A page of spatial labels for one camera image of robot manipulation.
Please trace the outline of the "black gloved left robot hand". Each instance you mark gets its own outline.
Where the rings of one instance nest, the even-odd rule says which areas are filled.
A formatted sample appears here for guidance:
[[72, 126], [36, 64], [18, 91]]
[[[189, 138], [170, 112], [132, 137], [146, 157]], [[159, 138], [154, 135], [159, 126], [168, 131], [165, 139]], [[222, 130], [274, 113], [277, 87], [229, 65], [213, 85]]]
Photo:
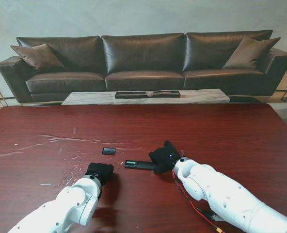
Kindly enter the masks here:
[[103, 163], [90, 163], [85, 175], [98, 179], [101, 186], [104, 186], [111, 178], [113, 171], [113, 165]]

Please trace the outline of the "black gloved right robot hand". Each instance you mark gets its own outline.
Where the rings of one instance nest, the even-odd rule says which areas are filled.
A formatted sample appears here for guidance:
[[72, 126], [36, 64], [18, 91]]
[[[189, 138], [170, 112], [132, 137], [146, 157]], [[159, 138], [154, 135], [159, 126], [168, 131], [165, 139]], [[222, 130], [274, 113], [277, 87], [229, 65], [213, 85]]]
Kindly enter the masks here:
[[149, 157], [155, 165], [153, 172], [156, 174], [172, 170], [176, 162], [181, 159], [181, 155], [170, 141], [165, 141], [162, 148], [150, 152]]

